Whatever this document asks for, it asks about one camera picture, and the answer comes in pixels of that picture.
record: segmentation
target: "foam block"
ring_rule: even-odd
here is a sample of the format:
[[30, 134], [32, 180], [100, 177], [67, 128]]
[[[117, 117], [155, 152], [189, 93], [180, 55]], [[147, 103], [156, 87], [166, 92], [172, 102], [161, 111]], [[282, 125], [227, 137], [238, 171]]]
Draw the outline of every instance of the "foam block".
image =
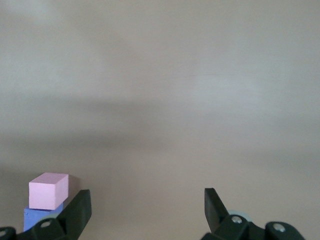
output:
[[24, 225], [23, 231], [27, 231], [32, 228], [37, 222], [42, 220], [47, 216], [53, 216], [54, 214], [59, 214], [62, 212], [64, 204], [62, 203], [55, 210], [41, 210], [41, 209], [31, 209], [26, 207], [24, 209]]
[[29, 182], [29, 208], [55, 210], [68, 197], [69, 175], [45, 172]]

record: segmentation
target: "white wall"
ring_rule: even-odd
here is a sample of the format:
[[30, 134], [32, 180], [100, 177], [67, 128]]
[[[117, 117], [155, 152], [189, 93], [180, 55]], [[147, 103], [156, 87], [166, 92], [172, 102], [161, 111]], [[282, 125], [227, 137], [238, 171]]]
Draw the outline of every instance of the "white wall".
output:
[[80, 239], [197, 240], [204, 188], [319, 237], [320, 1], [0, 1], [0, 226], [89, 188]]

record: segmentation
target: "stacked blocks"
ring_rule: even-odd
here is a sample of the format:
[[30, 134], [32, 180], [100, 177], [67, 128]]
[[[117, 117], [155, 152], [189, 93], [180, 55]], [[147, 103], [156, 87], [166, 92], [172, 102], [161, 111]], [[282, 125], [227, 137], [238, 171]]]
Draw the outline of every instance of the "stacked blocks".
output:
[[61, 213], [68, 192], [68, 174], [46, 172], [29, 182], [29, 206], [24, 209], [23, 230], [27, 231], [49, 215]]

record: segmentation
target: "pink block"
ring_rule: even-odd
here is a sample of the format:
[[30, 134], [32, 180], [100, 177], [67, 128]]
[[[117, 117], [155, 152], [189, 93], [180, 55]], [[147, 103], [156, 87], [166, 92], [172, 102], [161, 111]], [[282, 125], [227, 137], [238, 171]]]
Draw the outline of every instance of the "pink block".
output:
[[69, 175], [45, 172], [29, 182], [29, 208], [55, 210], [69, 192]]

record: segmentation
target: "light blue object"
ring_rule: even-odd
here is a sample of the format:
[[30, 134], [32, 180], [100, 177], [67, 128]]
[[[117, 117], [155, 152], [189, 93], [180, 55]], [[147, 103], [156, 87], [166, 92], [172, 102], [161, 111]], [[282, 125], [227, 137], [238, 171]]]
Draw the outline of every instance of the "light blue object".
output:
[[62, 203], [55, 210], [42, 210], [42, 209], [31, 209], [26, 207], [24, 209], [24, 225], [23, 231], [27, 231], [32, 228], [37, 222], [45, 219], [49, 215], [57, 216], [64, 209], [64, 204]]

